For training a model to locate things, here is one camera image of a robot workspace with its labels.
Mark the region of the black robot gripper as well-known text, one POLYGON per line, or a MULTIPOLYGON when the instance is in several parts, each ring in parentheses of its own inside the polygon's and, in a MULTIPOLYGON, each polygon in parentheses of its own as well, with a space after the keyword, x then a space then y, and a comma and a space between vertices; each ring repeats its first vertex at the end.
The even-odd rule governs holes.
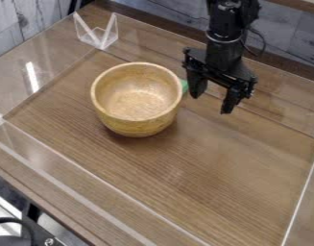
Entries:
POLYGON ((221 113, 230 114, 242 98, 250 98, 258 79, 242 61, 241 46, 225 48, 183 49, 182 66, 186 69, 190 95, 198 99, 206 91, 207 82, 227 89, 221 113))

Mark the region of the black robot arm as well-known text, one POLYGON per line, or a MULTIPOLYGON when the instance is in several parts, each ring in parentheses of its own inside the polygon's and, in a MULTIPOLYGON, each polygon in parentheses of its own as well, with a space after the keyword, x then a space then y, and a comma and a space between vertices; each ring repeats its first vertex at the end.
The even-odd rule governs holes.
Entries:
POLYGON ((209 24, 206 48, 186 47, 182 66, 190 95, 198 99, 214 82, 227 92, 221 113, 230 114, 242 99, 249 99, 258 77, 242 60, 247 31, 258 19, 258 0, 206 0, 209 24))

